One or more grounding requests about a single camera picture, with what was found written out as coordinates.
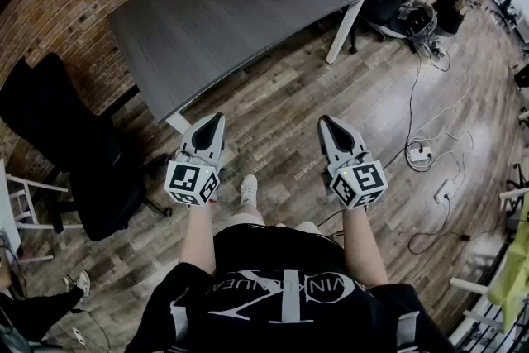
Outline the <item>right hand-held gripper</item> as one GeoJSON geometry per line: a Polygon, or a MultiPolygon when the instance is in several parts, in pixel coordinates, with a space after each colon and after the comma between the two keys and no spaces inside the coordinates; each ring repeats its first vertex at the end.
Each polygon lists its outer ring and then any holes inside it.
{"type": "Polygon", "coordinates": [[[321,116],[317,124],[322,153],[327,159],[326,194],[346,210],[376,202],[388,188],[382,165],[366,152],[360,133],[332,116],[321,116]]]}

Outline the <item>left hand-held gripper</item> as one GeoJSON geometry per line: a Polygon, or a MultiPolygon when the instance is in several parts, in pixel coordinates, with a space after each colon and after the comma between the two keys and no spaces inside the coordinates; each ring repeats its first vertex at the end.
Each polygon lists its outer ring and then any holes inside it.
{"type": "Polygon", "coordinates": [[[226,119],[222,113],[199,119],[183,134],[181,150],[168,162],[164,190],[177,203],[215,202],[220,185],[226,119]]]}

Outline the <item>person's left forearm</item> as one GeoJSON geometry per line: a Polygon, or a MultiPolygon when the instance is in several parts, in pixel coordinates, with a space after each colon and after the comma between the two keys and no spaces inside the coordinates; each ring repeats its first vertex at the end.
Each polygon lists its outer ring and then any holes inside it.
{"type": "Polygon", "coordinates": [[[215,274],[216,257],[210,203],[190,207],[179,263],[193,265],[210,275],[215,274]]]}

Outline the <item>person's right forearm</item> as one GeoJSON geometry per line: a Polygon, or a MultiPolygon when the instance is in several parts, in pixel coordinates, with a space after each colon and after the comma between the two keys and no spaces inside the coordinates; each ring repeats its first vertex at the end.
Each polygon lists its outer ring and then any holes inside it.
{"type": "Polygon", "coordinates": [[[353,278],[368,288],[389,284],[382,256],[363,209],[342,213],[346,267],[353,278]]]}

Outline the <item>white table leg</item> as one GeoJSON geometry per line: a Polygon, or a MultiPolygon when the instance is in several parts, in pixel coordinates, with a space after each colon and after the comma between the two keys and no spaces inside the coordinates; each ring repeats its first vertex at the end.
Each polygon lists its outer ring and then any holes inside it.
{"type": "Polygon", "coordinates": [[[173,113],[165,121],[182,135],[191,127],[189,121],[179,112],[173,113]]]}
{"type": "Polygon", "coordinates": [[[346,41],[347,36],[350,34],[350,30],[355,24],[355,20],[360,12],[363,3],[364,0],[358,0],[348,6],[345,15],[342,18],[336,36],[331,44],[331,48],[329,49],[329,52],[326,56],[326,62],[328,64],[333,64],[335,62],[342,46],[346,41]]]}

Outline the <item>person's white shoe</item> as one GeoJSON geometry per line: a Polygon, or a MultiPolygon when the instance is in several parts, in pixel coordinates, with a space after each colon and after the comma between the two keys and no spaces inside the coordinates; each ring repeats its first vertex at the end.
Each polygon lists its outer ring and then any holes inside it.
{"type": "Polygon", "coordinates": [[[241,183],[241,205],[249,204],[256,207],[257,204],[257,178],[253,174],[246,175],[241,183]]]}

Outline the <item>person's left leg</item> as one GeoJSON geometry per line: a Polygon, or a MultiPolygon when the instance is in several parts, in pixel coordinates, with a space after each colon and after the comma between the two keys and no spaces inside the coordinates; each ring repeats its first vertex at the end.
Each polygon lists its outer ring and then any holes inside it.
{"type": "Polygon", "coordinates": [[[253,203],[241,204],[229,220],[231,226],[251,224],[264,226],[264,218],[253,203]]]}

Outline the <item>person's leg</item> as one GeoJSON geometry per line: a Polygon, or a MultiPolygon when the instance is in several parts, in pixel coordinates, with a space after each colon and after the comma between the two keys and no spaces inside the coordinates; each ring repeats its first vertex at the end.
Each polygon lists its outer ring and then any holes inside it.
{"type": "Polygon", "coordinates": [[[229,220],[231,226],[251,224],[264,226],[264,218],[253,203],[241,204],[229,220]]]}
{"type": "Polygon", "coordinates": [[[0,325],[14,326],[28,341],[38,342],[78,305],[84,295],[85,292],[77,286],[66,293],[22,300],[0,293],[0,325]]]}
{"type": "Polygon", "coordinates": [[[302,232],[316,234],[316,235],[322,234],[319,228],[313,222],[310,222],[310,221],[302,222],[298,224],[297,226],[293,227],[292,229],[296,231],[302,231],[302,232]]]}

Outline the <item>person's right leg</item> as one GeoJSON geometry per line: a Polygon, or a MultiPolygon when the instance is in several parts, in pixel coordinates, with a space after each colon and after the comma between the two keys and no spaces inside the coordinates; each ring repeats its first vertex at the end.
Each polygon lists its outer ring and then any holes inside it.
{"type": "Polygon", "coordinates": [[[293,227],[292,229],[296,231],[302,231],[302,232],[316,234],[316,235],[322,234],[319,228],[313,222],[310,222],[310,221],[302,222],[298,224],[297,226],[293,227]]]}

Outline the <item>person's black printed shirt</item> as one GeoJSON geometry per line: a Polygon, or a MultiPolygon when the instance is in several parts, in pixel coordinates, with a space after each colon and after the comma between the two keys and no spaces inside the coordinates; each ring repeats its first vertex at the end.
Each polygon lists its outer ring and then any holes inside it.
{"type": "Polygon", "coordinates": [[[239,224],[214,238],[216,271],[177,264],[126,353],[455,353],[414,288],[367,289],[334,241],[239,224]]]}

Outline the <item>black padded office chair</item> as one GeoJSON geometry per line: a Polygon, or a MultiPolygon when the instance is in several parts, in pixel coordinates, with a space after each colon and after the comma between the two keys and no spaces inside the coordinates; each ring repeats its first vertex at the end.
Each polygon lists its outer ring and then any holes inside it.
{"type": "Polygon", "coordinates": [[[24,59],[16,62],[0,88],[0,119],[69,176],[72,201],[55,203],[50,213],[56,232],[64,230],[61,216],[67,212],[79,215],[92,241],[126,229],[143,206],[171,217],[169,208],[149,199],[144,181],[167,155],[134,165],[112,119],[88,109],[57,54],[46,55],[35,67],[24,59]]]}

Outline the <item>grey round device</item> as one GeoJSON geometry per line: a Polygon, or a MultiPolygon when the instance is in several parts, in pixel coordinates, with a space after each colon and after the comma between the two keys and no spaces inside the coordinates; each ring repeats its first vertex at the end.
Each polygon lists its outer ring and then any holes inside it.
{"type": "Polygon", "coordinates": [[[427,39],[437,26],[437,14],[430,5],[410,6],[401,11],[397,22],[410,41],[427,39]]]}

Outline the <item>white metal rack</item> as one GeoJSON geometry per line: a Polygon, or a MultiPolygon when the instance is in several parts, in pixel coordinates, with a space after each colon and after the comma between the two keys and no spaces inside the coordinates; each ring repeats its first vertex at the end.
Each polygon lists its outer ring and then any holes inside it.
{"type": "Polygon", "coordinates": [[[479,295],[477,303],[463,312],[463,321],[450,334],[450,342],[456,350],[465,353],[513,351],[527,331],[526,328],[518,330],[517,326],[529,326],[529,321],[522,319],[529,313],[529,289],[522,289],[504,300],[496,297],[491,301],[492,285],[457,278],[451,278],[450,285],[479,295]]]}

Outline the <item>yellow-green cloth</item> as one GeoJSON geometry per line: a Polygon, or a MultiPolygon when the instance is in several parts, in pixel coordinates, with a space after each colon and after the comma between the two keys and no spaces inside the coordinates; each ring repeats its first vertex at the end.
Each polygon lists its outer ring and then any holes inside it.
{"type": "Polygon", "coordinates": [[[488,291],[489,302],[501,308],[502,333],[517,320],[525,298],[529,298],[529,193],[524,196],[521,219],[505,264],[488,291]]]}

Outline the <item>white shelf frame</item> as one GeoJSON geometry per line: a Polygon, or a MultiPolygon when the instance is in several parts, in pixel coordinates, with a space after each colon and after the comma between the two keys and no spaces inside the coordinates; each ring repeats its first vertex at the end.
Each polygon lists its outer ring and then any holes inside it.
{"type": "Polygon", "coordinates": [[[0,173],[0,241],[4,244],[10,264],[16,260],[20,263],[52,260],[53,255],[40,256],[21,260],[18,252],[21,249],[20,230],[53,231],[52,224],[39,223],[35,205],[31,197],[31,188],[58,193],[68,193],[67,188],[41,184],[28,179],[0,173]]]}

